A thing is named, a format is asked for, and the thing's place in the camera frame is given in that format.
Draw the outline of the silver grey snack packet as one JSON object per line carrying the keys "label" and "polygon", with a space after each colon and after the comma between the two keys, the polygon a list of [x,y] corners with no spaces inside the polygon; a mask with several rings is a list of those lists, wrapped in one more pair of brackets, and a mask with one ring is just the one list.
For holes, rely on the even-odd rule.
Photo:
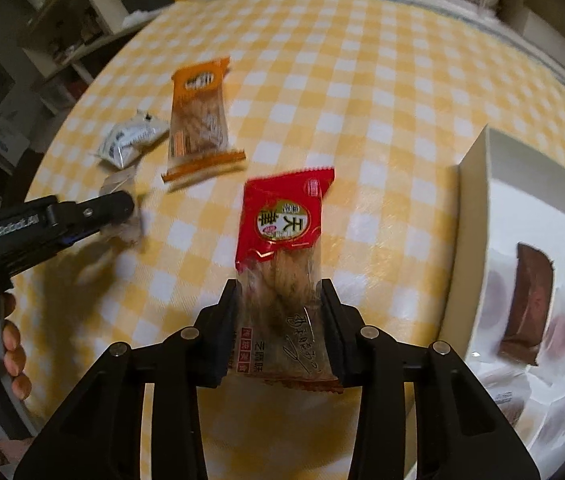
{"label": "silver grey snack packet", "polygon": [[118,122],[98,146],[96,155],[116,169],[124,170],[159,142],[170,130],[170,123],[145,110]]}

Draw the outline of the orange snack stick packet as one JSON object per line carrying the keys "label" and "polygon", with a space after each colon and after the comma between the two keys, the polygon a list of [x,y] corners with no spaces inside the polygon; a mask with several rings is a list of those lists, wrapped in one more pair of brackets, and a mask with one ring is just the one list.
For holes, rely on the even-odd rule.
{"label": "orange snack stick packet", "polygon": [[246,162],[246,152],[229,140],[224,99],[229,65],[226,56],[180,67],[172,75],[168,169],[162,174],[163,182],[185,184]]}

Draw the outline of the mooncake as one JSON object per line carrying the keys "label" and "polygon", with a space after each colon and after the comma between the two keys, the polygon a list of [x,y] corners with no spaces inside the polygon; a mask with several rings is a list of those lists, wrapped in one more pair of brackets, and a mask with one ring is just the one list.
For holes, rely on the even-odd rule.
{"label": "mooncake", "polygon": [[481,376],[480,381],[514,427],[532,393],[526,373],[521,370],[494,370]]}

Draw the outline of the red snack stick packet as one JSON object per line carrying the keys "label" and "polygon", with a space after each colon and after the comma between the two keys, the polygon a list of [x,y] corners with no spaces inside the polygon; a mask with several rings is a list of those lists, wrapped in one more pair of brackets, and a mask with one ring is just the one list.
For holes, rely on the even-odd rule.
{"label": "red snack stick packet", "polygon": [[320,307],[322,200],[331,167],[247,180],[235,255],[241,296],[232,369],[267,384],[339,392]]}

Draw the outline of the beige donut clear packet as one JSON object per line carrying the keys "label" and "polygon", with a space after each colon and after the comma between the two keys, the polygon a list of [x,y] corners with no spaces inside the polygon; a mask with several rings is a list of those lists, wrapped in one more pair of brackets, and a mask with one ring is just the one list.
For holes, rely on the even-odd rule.
{"label": "beige donut clear packet", "polygon": [[535,444],[545,448],[565,434],[565,396],[549,405]]}

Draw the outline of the brown foil snack packet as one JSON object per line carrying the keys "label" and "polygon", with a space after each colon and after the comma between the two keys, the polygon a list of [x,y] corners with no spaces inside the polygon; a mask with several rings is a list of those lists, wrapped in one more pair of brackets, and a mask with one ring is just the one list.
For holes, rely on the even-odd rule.
{"label": "brown foil snack packet", "polygon": [[509,318],[498,354],[519,363],[537,366],[549,316],[555,269],[541,250],[517,244],[517,274]]}

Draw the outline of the pink donut clear packet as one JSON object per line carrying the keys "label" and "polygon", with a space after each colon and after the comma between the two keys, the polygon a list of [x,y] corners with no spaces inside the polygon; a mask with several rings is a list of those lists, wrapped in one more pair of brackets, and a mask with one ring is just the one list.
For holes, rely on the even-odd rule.
{"label": "pink donut clear packet", "polygon": [[543,357],[549,362],[565,359],[565,310],[552,315],[545,337]]}

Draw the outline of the small white box in shelf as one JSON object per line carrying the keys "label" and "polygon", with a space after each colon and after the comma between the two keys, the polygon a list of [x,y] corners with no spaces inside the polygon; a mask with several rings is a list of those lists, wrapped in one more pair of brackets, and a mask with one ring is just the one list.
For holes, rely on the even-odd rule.
{"label": "small white box in shelf", "polygon": [[523,6],[512,27],[528,42],[565,68],[565,37],[531,9]]}

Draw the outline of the purple donut clear packet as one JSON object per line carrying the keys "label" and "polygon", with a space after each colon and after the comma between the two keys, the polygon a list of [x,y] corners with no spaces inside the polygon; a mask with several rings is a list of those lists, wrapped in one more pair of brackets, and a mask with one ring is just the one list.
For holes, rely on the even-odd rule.
{"label": "purple donut clear packet", "polygon": [[500,330],[506,325],[511,306],[512,288],[509,275],[502,270],[488,272],[479,329]]}

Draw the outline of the yellow white checkered blanket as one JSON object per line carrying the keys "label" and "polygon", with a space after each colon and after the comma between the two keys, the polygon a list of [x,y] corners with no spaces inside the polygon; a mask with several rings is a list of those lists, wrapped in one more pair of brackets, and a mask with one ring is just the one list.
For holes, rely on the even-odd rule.
{"label": "yellow white checkered blanket", "polygon": [[321,270],[370,324],[425,346],[439,333],[457,232],[457,166],[493,126],[565,167],[565,87],[464,22],[391,0],[198,0],[163,13],[113,58],[57,133],[30,188],[87,200],[96,151],[137,110],[168,116],[175,70],[229,58],[226,114],[247,165],[182,190],[168,149],[140,159],[144,238],[90,237],[16,281],[14,315],[50,416],[114,341],[190,324],[234,274],[245,180],[331,166]]}

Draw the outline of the white shallow cardboard box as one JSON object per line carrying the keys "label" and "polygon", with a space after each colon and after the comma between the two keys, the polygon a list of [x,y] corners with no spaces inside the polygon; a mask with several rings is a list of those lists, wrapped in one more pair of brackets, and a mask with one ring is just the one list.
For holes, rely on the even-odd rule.
{"label": "white shallow cardboard box", "polygon": [[459,165],[439,336],[479,378],[540,475],[565,474],[565,168],[495,128]]}

